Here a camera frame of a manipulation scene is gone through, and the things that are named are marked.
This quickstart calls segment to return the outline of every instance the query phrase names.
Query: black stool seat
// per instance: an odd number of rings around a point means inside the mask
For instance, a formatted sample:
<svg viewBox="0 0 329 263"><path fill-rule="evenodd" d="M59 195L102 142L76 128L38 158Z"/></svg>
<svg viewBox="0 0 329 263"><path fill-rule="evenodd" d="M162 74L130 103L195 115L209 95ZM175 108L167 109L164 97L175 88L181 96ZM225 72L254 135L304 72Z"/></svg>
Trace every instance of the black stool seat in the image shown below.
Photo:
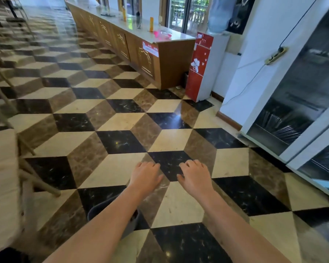
<svg viewBox="0 0 329 263"><path fill-rule="evenodd" d="M24 23L26 22L26 20L24 18L21 18L21 17L8 17L6 18L6 21L7 22L10 22L10 23Z"/></svg>

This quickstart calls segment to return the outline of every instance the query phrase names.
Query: table top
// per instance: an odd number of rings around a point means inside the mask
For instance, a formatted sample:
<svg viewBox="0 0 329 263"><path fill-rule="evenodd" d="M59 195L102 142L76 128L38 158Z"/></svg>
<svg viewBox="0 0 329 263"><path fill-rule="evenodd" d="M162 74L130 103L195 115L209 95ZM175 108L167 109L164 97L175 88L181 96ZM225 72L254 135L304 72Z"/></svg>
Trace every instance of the table top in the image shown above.
<svg viewBox="0 0 329 263"><path fill-rule="evenodd" d="M20 233L19 178L16 133L0 131L0 251Z"/></svg>
<svg viewBox="0 0 329 263"><path fill-rule="evenodd" d="M170 42L170 41L183 41L195 39L195 37L189 36L187 34L169 29L164 26L159 26L154 24L154 31L150 32L150 21L146 18L142 18L141 29L136 27L136 17L127 14L127 21L123 21L123 15L121 12L110 8L110 14L115 15L115 17L102 16L106 12L106 8L100 5L96 0L66 0L66 3L74 5L84 11L87 11L103 20L110 22L119 28L126 30L127 32L136 35L137 37L149 42L149 43L159 43L159 42Z"/></svg>

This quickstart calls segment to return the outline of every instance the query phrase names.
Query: large plastic water bottle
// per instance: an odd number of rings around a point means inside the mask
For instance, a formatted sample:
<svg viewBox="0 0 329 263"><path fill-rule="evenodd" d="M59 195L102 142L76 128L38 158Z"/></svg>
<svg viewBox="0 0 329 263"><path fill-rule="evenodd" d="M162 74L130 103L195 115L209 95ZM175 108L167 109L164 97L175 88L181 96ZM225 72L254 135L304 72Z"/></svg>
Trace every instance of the large plastic water bottle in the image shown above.
<svg viewBox="0 0 329 263"><path fill-rule="evenodd" d="M228 28L237 0L212 0L208 14L208 32L220 34Z"/></svg>

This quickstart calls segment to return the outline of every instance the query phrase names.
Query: sticker on counter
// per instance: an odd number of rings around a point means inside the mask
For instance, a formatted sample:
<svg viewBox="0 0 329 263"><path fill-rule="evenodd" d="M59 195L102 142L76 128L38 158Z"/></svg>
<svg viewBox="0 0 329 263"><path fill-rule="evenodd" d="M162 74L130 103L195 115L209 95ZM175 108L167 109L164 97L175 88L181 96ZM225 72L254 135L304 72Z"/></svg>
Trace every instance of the sticker on counter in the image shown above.
<svg viewBox="0 0 329 263"><path fill-rule="evenodd" d="M143 49L145 51L151 53L152 55L155 55L156 57L158 57L158 48L156 48L152 44L150 44L146 41L143 41Z"/></svg>

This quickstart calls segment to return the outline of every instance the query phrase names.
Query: white flower decoration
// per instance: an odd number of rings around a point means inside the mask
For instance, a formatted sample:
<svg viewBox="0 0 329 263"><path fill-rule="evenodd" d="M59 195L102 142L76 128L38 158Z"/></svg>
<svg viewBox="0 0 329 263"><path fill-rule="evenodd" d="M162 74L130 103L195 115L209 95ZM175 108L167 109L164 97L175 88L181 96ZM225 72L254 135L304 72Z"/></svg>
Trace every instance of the white flower decoration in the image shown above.
<svg viewBox="0 0 329 263"><path fill-rule="evenodd" d="M198 59L194 59L194 61L191 63L191 66L194 68L196 73L198 73L198 66L200 65L200 61Z"/></svg>

